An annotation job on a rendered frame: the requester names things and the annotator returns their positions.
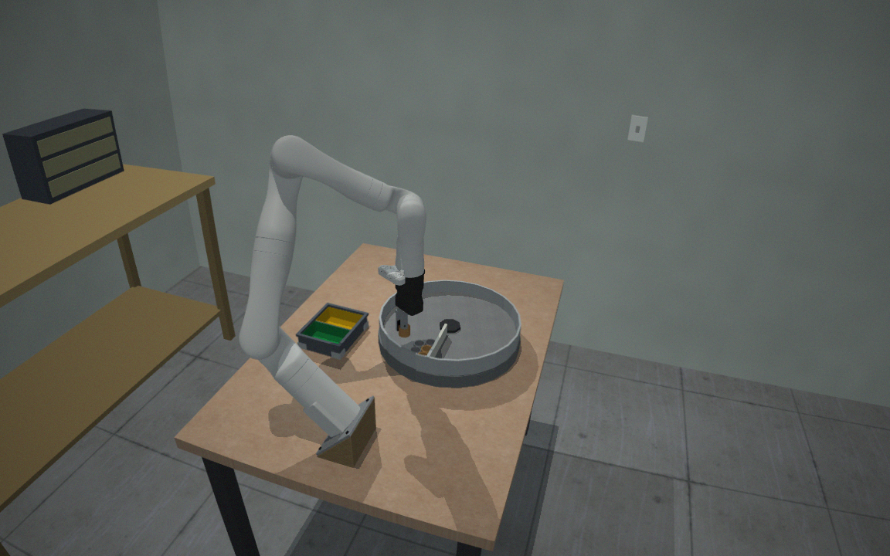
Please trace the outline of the dark grey divided bin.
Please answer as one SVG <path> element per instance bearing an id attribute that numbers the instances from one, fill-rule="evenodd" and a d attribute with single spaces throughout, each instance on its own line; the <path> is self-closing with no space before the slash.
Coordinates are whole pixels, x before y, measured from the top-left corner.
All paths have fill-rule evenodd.
<path id="1" fill-rule="evenodd" d="M 366 331 L 369 326 L 366 319 L 368 315 L 367 312 L 350 307 L 326 303 L 296 333 L 296 337 L 299 337 L 297 344 L 305 351 L 324 353 L 341 360 L 360 334 Z"/>

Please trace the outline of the grey round turntable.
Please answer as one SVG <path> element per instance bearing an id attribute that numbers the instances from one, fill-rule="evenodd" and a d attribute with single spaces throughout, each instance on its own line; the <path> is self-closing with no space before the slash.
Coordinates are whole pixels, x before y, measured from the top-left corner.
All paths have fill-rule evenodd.
<path id="1" fill-rule="evenodd" d="M 381 307 L 380 352 L 386 364 L 414 382 L 443 388 L 480 385 L 516 362 L 521 317 L 497 291 L 458 280 L 424 282 L 423 312 L 409 314 L 406 338 L 396 331 L 396 309 L 393 294 Z M 435 339 L 427 356 L 409 350 L 417 339 Z"/>

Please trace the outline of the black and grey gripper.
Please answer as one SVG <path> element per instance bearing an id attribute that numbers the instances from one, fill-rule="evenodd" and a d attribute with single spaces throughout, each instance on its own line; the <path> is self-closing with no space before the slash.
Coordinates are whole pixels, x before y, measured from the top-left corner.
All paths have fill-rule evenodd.
<path id="1" fill-rule="evenodd" d="M 406 260 L 396 256 L 393 266 L 378 268 L 380 276 L 396 285 L 396 331 L 409 330 L 409 314 L 423 312 L 424 256 Z"/>

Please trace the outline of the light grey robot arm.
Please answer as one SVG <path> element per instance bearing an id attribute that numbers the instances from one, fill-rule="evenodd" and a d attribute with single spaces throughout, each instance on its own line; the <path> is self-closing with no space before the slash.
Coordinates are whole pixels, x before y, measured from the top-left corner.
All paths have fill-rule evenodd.
<path id="1" fill-rule="evenodd" d="M 248 357 L 260 361 L 300 402 L 304 414 L 333 437 L 351 425 L 360 407 L 279 325 L 281 298 L 294 255 L 297 197 L 303 176 L 371 210 L 398 212 L 399 258 L 423 257 L 426 215 L 416 193 L 349 168 L 300 137 L 282 137 L 271 149 L 267 197 L 252 251 L 250 298 L 238 341 Z"/>

